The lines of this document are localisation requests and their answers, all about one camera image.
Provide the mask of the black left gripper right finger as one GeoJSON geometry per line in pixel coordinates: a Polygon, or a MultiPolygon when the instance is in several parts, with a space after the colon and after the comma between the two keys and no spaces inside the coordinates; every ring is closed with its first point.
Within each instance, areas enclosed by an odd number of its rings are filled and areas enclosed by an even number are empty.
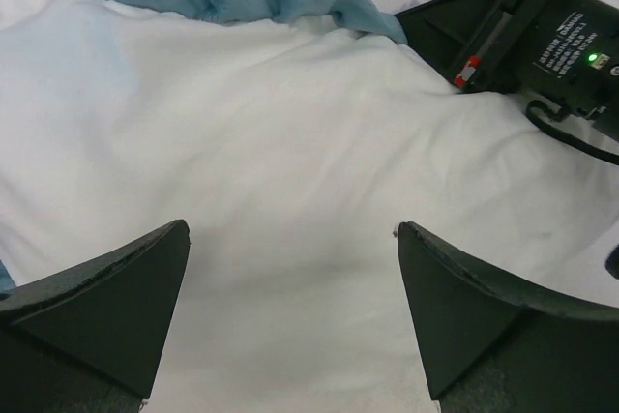
{"type": "Polygon", "coordinates": [[[413,222],[398,259],[442,412],[614,412],[618,311],[520,278],[413,222]]]}

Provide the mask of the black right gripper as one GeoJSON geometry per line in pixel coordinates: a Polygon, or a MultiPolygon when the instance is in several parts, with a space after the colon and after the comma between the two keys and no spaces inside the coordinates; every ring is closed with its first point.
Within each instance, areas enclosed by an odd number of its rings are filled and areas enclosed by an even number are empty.
{"type": "Polygon", "coordinates": [[[618,130],[618,11],[600,0],[430,0],[397,14],[408,46],[466,92],[535,92],[618,130]]]}

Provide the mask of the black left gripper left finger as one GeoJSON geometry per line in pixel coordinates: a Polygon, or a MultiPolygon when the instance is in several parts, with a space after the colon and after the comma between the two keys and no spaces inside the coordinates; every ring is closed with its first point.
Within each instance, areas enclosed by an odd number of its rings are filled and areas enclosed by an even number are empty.
{"type": "Polygon", "coordinates": [[[153,390],[189,251],[189,227],[176,220],[2,291],[2,411],[140,411],[153,390]]]}

